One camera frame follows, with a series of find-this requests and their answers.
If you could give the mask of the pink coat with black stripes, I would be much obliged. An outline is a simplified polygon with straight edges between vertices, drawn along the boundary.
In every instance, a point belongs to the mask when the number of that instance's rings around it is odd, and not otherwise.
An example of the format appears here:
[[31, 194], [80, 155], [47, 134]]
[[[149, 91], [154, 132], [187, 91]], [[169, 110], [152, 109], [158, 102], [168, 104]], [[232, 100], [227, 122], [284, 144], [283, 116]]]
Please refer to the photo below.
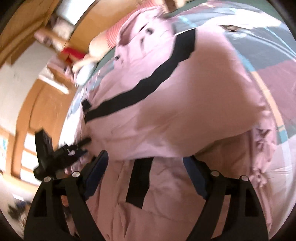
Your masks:
[[109, 163], [87, 206], [106, 240], [185, 240], [204, 205], [183, 163], [246, 175], [267, 225], [265, 172], [275, 121], [233, 45], [215, 24], [180, 34], [158, 7], [122, 25], [113, 69], [86, 96], [76, 139], [91, 138], [80, 171], [106, 150]]

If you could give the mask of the light blue round pillow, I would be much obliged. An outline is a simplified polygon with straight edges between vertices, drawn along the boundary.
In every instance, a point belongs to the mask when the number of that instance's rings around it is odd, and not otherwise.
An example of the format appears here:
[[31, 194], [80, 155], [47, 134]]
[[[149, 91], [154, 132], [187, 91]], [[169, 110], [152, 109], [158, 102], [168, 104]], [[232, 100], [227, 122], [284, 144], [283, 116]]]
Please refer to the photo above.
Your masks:
[[97, 63], [87, 63], [84, 65], [76, 74], [75, 74], [75, 85], [81, 86], [84, 85], [87, 80], [91, 77], [93, 74], [95, 68], [97, 66]]

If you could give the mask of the red hanging cloth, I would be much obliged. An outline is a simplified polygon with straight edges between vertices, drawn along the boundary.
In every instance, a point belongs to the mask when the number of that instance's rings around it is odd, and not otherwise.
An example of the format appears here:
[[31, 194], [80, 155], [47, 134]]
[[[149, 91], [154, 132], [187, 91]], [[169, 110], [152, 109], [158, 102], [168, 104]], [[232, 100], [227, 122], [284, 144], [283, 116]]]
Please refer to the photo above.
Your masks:
[[69, 65], [73, 64], [78, 60], [83, 59], [85, 55], [86, 53], [71, 47], [66, 47], [60, 52], [61, 59], [63, 59]]

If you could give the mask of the plush toy with striped shirt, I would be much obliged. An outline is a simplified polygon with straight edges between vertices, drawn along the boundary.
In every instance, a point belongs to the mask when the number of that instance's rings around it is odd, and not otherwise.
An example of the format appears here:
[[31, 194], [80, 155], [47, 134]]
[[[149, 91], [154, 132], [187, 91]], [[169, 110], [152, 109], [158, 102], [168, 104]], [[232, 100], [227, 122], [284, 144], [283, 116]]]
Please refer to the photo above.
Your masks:
[[75, 47], [87, 51], [72, 70], [77, 72], [88, 63], [99, 62], [115, 47], [122, 25], [139, 9], [160, 6], [164, 13], [169, 13], [185, 4], [186, 1], [99, 1], [86, 14], [70, 39]]

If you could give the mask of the wooden wardrobe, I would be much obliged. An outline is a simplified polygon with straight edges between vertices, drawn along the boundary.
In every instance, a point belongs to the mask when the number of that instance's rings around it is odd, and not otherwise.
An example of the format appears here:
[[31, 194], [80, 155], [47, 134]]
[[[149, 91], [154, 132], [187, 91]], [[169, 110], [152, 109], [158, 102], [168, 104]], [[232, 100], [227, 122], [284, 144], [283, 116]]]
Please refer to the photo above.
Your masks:
[[9, 135], [4, 176], [38, 185], [34, 132], [57, 145], [76, 93], [73, 65], [60, 57], [99, 1], [1, 1], [1, 132]]

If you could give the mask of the plaid bed sheet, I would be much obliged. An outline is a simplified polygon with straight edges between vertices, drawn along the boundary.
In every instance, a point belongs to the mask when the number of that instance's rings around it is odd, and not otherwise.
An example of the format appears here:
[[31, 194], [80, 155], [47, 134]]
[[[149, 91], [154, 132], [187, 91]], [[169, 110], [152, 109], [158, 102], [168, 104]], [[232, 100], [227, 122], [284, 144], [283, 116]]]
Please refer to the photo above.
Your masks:
[[[265, 177], [273, 211], [267, 230], [273, 237], [295, 205], [295, 40], [284, 23], [247, 3], [208, 1], [176, 16], [164, 17], [172, 21], [176, 34], [204, 24], [220, 26], [271, 110], [276, 144]], [[74, 109], [79, 121], [86, 96], [113, 69], [114, 53], [115, 48], [83, 87], [83, 102]]]

